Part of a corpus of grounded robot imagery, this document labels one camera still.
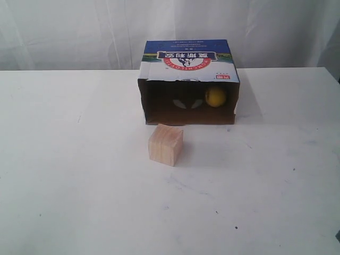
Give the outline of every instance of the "table surface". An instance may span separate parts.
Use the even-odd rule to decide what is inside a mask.
[[[340,85],[240,69],[237,123],[150,161],[138,71],[0,72],[0,254],[340,254]]]

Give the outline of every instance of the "yellow ball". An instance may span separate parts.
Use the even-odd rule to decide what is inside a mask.
[[[206,91],[206,102],[212,107],[224,105],[226,95],[223,89],[219,87],[210,87]]]

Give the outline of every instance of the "white curtain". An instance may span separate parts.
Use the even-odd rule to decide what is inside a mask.
[[[0,70],[138,69],[146,40],[227,39],[237,67],[340,76],[340,0],[0,0]]]

